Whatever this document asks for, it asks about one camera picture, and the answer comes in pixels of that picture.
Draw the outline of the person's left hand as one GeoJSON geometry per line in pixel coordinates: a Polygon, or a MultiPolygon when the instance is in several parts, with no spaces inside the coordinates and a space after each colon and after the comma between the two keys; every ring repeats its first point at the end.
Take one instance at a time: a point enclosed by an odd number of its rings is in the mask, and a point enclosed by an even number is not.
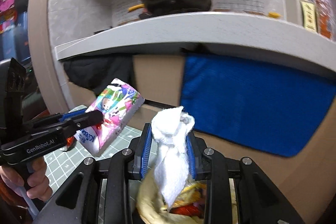
{"type": "Polygon", "coordinates": [[[31,187],[27,191],[30,199],[38,198],[44,202],[48,201],[52,196],[52,189],[49,186],[49,179],[46,176],[47,165],[43,157],[35,159],[31,166],[34,172],[28,179],[22,177],[11,167],[7,165],[1,166],[1,178],[4,183],[13,190],[17,195],[21,196],[19,187],[24,186],[25,181],[31,187]]]}

